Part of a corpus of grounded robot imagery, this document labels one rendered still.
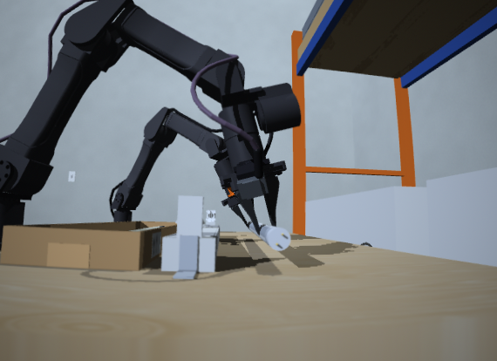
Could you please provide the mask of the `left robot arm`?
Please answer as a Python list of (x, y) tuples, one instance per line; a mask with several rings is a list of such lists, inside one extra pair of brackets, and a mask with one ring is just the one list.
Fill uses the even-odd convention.
[(113, 222), (132, 221), (133, 211), (130, 210), (136, 210), (136, 207), (139, 206), (144, 196), (142, 192), (146, 179), (164, 148), (168, 148), (174, 142), (176, 132), (208, 153), (210, 159), (218, 160), (217, 164), (214, 164), (218, 177), (233, 173), (225, 140), (218, 135), (214, 136), (210, 131), (177, 114), (173, 110), (163, 107), (146, 124), (145, 138), (140, 154), (126, 180), (122, 185), (119, 185), (111, 205), (111, 209), (117, 209), (114, 211)]

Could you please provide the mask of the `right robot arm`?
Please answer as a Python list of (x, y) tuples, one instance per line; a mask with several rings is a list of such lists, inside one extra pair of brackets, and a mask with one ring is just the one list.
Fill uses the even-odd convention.
[(47, 182), (54, 150), (79, 101), (130, 45), (191, 82), (204, 67), (232, 58), (202, 74), (196, 84), (223, 104), (220, 118), (257, 135), (255, 116), (265, 134), (301, 125), (300, 106), (289, 83), (244, 90), (245, 69), (239, 60), (163, 24), (133, 0), (98, 0), (74, 13), (60, 42), (58, 59), (30, 110), (5, 146), (0, 144), (0, 250), (3, 226), (24, 225), (25, 202), (20, 200), (31, 201)]

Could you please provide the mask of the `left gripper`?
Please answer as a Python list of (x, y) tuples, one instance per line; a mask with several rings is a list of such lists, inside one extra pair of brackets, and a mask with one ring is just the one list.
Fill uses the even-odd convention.
[[(235, 194), (234, 192), (232, 192), (231, 190), (231, 187), (226, 187), (226, 189), (224, 189), (228, 198), (221, 201), (222, 205), (224, 205), (225, 203), (225, 206), (228, 205), (233, 211), (237, 212), (237, 214), (242, 218), (242, 220), (244, 221), (244, 223), (246, 224), (247, 227), (249, 227), (249, 225), (247, 224), (243, 214), (242, 214), (242, 211), (240, 210), (240, 208), (238, 207), (238, 204), (239, 201), (235, 198)], [(223, 207), (225, 207), (223, 206)]]

